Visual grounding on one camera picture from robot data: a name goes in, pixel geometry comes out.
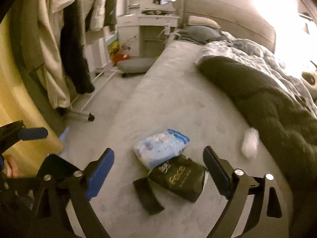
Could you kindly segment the person's left hand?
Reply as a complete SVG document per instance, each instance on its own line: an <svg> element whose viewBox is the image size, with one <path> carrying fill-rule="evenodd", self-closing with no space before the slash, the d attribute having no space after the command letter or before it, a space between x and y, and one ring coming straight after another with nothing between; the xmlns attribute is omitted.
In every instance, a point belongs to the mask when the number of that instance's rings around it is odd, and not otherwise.
<svg viewBox="0 0 317 238"><path fill-rule="evenodd" d="M4 169L8 178L19 177L19 169L16 160L10 154L4 155Z"/></svg>

